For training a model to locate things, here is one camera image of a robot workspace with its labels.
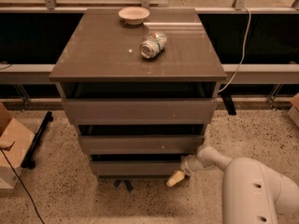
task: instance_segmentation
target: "brown tabletop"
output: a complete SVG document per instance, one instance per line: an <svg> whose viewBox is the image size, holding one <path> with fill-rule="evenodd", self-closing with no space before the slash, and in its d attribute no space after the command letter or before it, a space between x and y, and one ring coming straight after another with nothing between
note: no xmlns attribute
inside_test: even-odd
<svg viewBox="0 0 299 224"><path fill-rule="evenodd" d="M56 63L56 82L219 81L226 75L192 8L151 8L144 23L125 24L119 8L90 9ZM140 54L151 32L167 35L154 59Z"/></svg>

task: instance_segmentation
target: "can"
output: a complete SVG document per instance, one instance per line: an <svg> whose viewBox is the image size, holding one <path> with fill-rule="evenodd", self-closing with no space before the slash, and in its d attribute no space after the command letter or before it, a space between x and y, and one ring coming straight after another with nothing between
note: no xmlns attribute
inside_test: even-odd
<svg viewBox="0 0 299 224"><path fill-rule="evenodd" d="M154 32L140 45L141 55L146 59L152 59L164 48L167 37L165 33Z"/></svg>

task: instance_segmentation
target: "white robotic arm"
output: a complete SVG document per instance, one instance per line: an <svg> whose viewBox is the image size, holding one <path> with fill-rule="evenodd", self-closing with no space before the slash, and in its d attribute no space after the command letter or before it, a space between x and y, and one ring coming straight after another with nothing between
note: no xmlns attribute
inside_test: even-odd
<svg viewBox="0 0 299 224"><path fill-rule="evenodd" d="M196 155L185 157L182 171L167 185L215 166L224 172L223 224L278 224L277 214L292 215L299 210L299 188L288 177L250 158L228 158L213 147L201 146Z"/></svg>

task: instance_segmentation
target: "white bowl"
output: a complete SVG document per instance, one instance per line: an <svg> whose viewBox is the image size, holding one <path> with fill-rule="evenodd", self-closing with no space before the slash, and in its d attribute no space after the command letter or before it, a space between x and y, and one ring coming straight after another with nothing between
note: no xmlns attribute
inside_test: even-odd
<svg viewBox="0 0 299 224"><path fill-rule="evenodd" d="M150 15L150 12L143 7L126 7L120 10L119 15L128 24L139 25Z"/></svg>

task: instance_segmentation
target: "box flap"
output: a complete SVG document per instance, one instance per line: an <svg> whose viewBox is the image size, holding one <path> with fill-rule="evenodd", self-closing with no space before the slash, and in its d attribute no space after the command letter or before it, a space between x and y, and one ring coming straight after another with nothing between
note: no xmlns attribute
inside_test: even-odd
<svg viewBox="0 0 299 224"><path fill-rule="evenodd" d="M10 123L12 116L7 111L5 106L0 102L0 136Z"/></svg>
<svg viewBox="0 0 299 224"><path fill-rule="evenodd" d="M295 96L291 98L291 103L299 109L299 93L297 93Z"/></svg>
<svg viewBox="0 0 299 224"><path fill-rule="evenodd" d="M13 144L13 142L15 142L10 151L4 151L14 168L21 166L34 137L35 134L19 123L16 119L12 119L7 128L4 130L0 137L1 145L9 147ZM1 153L0 166L9 168L9 164Z"/></svg>

